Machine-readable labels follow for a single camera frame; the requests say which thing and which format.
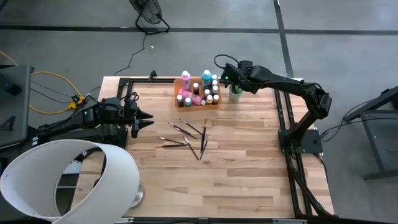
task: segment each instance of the concrete floor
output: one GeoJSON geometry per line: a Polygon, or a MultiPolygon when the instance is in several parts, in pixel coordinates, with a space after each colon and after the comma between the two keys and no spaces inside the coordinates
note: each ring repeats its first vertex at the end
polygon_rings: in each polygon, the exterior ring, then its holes
{"type": "MultiPolygon", "coordinates": [[[[159,0],[164,19],[176,28],[277,29],[272,0],[159,0]]],[[[286,29],[397,30],[395,0],[280,0],[286,29]]],[[[0,23],[70,26],[134,27],[137,14],[128,1],[113,0],[10,0],[0,12],[0,23]]],[[[53,32],[0,30],[0,50],[36,71],[66,76],[82,92],[101,85],[103,76],[126,66],[139,50],[140,32],[53,32]]],[[[398,84],[398,35],[287,35],[294,77],[318,82],[330,92],[329,117],[317,121],[320,131],[340,123],[353,106],[377,97],[398,84]]],[[[180,75],[204,69],[221,73],[213,64],[216,54],[230,54],[286,75],[279,34],[171,32],[148,36],[145,51],[136,55],[131,68],[120,75],[180,75]]],[[[9,62],[0,57],[0,64],[9,62]]],[[[74,94],[61,80],[37,75],[38,83],[68,95],[74,94]]],[[[39,86],[32,86],[59,100],[39,86]]],[[[31,93],[31,104],[57,111],[65,107],[31,93]]],[[[52,123],[69,113],[43,115],[33,111],[29,124],[52,123]]],[[[364,182],[363,175],[377,171],[363,126],[342,128],[323,145],[335,213],[341,217],[397,222],[398,178],[364,182]]]]}

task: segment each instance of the paint bottle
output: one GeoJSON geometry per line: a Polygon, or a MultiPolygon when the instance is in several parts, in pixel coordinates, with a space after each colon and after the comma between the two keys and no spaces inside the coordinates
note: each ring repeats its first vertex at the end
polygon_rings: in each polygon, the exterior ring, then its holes
{"type": "Polygon", "coordinates": [[[208,105],[210,105],[210,104],[213,103],[213,97],[212,97],[211,95],[208,95],[208,96],[207,96],[207,98],[206,98],[206,103],[207,103],[208,105]]]}
{"type": "Polygon", "coordinates": [[[202,97],[195,95],[187,90],[179,90],[179,95],[182,95],[183,99],[190,98],[190,101],[194,105],[206,105],[206,101],[202,99],[202,97]]]}
{"type": "Polygon", "coordinates": [[[193,94],[199,95],[199,83],[193,84],[193,94]]]}
{"type": "Polygon", "coordinates": [[[212,75],[211,75],[211,78],[213,79],[213,81],[214,81],[214,80],[218,81],[218,77],[217,77],[216,74],[212,74],[212,75]]]}
{"type": "Polygon", "coordinates": [[[205,90],[205,99],[207,99],[208,95],[210,95],[210,90],[205,90]]]}
{"type": "Polygon", "coordinates": [[[211,93],[213,95],[217,95],[218,94],[218,86],[213,86],[213,89],[211,90],[211,93]]]}
{"type": "Polygon", "coordinates": [[[183,71],[181,74],[182,88],[190,91],[191,88],[191,75],[187,71],[183,71]]]}
{"type": "Polygon", "coordinates": [[[178,103],[178,107],[184,106],[184,101],[182,100],[182,95],[177,95],[177,103],[178,103]]]}
{"type": "Polygon", "coordinates": [[[185,99],[185,106],[191,106],[191,105],[192,105],[191,98],[186,97],[186,99],[185,99]]]}
{"type": "Polygon", "coordinates": [[[204,90],[209,90],[211,88],[211,81],[213,81],[213,79],[211,77],[210,71],[209,70],[205,70],[201,74],[201,82],[202,82],[204,90]]]}
{"type": "Polygon", "coordinates": [[[211,87],[217,86],[217,85],[218,85],[218,81],[217,81],[217,80],[213,80],[213,81],[211,82],[211,87]]]}
{"type": "Polygon", "coordinates": [[[219,98],[220,98],[220,96],[218,96],[218,95],[213,96],[213,104],[214,105],[216,105],[218,103],[219,98]]]}

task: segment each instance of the paintbrush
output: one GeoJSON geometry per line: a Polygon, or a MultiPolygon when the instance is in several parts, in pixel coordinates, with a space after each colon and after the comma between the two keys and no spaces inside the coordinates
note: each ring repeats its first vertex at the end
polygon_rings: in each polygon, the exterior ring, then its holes
{"type": "Polygon", "coordinates": [[[191,127],[192,129],[194,129],[197,133],[202,134],[199,130],[197,130],[196,128],[194,128],[191,124],[188,124],[188,122],[184,121],[183,119],[180,118],[180,121],[184,122],[186,125],[188,125],[188,126],[191,127]]]}
{"type": "Polygon", "coordinates": [[[202,156],[203,156],[203,154],[205,153],[205,149],[206,149],[207,143],[208,143],[208,141],[209,141],[209,138],[210,138],[210,136],[209,136],[209,135],[207,135],[207,140],[206,140],[205,146],[203,146],[203,152],[201,152],[201,154],[200,154],[200,158],[199,158],[199,159],[201,159],[201,157],[202,157],[202,156]]]}
{"type": "Polygon", "coordinates": [[[184,144],[183,142],[174,141],[174,140],[163,138],[163,137],[159,137],[159,139],[164,140],[164,141],[171,141],[171,142],[175,142],[175,143],[179,143],[179,144],[184,144]]]}
{"type": "Polygon", "coordinates": [[[207,118],[205,119],[205,127],[203,128],[203,134],[201,135],[200,153],[203,153],[203,144],[205,143],[206,127],[207,127],[207,118]]]}
{"type": "Polygon", "coordinates": [[[180,127],[178,127],[177,125],[174,125],[174,124],[172,124],[172,123],[170,123],[170,122],[169,122],[169,125],[173,126],[174,129],[176,129],[177,131],[181,131],[182,133],[184,133],[184,134],[186,134],[186,135],[188,135],[188,136],[191,136],[191,137],[193,137],[194,139],[198,139],[198,138],[196,138],[195,136],[193,136],[191,133],[189,133],[188,131],[186,131],[186,130],[180,128],[180,127]]]}
{"type": "Polygon", "coordinates": [[[187,146],[188,144],[178,144],[178,145],[157,145],[155,148],[162,148],[162,147],[179,147],[179,146],[187,146]]]}
{"type": "Polygon", "coordinates": [[[192,150],[192,152],[193,152],[193,154],[195,155],[195,157],[199,160],[199,158],[198,158],[198,156],[197,156],[197,154],[195,153],[195,151],[192,149],[192,146],[191,146],[191,144],[188,142],[188,139],[184,136],[184,139],[185,139],[185,141],[187,142],[187,144],[188,144],[188,146],[189,146],[189,148],[192,150]]]}

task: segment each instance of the blue paint bottle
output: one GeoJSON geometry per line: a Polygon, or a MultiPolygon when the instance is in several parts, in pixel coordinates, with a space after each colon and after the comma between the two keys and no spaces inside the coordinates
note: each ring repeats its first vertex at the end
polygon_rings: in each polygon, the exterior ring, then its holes
{"type": "Polygon", "coordinates": [[[201,74],[201,82],[203,85],[204,90],[209,90],[211,88],[211,82],[213,81],[213,78],[211,77],[211,73],[209,70],[205,70],[201,74]]]}

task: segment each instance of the fan base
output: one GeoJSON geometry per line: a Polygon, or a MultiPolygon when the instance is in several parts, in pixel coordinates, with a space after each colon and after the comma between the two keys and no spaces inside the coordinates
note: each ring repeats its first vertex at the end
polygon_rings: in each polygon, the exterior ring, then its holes
{"type": "Polygon", "coordinates": [[[164,24],[166,24],[166,26],[167,26],[167,29],[166,30],[158,30],[158,28],[148,28],[148,27],[141,27],[141,26],[139,26],[138,25],[138,20],[141,18],[141,15],[139,15],[138,17],[137,17],[137,19],[136,19],[136,27],[138,28],[138,29],[140,29],[141,31],[143,31],[146,35],[154,35],[154,34],[161,34],[161,33],[164,33],[164,32],[169,32],[169,30],[170,30],[170,26],[166,23],[166,21],[164,21],[164,19],[163,18],[160,18],[160,20],[164,23],[164,24]]]}
{"type": "Polygon", "coordinates": [[[138,207],[144,200],[144,196],[145,196],[144,186],[142,186],[142,184],[139,183],[137,195],[136,195],[134,201],[132,201],[130,208],[138,207]]]}

